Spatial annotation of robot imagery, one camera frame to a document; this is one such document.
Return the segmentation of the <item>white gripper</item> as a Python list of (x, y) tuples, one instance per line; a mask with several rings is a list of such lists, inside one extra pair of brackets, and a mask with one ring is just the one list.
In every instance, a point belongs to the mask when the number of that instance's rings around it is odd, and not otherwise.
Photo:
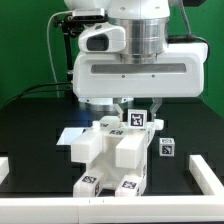
[(171, 44), (152, 64), (125, 64), (117, 53), (81, 52), (74, 65), (73, 91), (82, 98), (114, 98), (121, 122), (127, 120), (128, 103), (122, 98), (153, 98), (150, 120), (161, 98), (197, 97), (204, 88), (207, 45)]

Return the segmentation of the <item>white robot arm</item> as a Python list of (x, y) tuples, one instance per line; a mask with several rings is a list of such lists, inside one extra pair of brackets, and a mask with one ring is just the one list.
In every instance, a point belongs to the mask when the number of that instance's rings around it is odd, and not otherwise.
[(64, 0), (84, 26), (73, 69), (73, 91), (95, 107), (150, 98), (149, 110), (128, 111), (140, 128), (164, 98), (197, 97), (204, 87), (206, 43), (191, 34), (169, 36), (170, 7), (183, 0)]

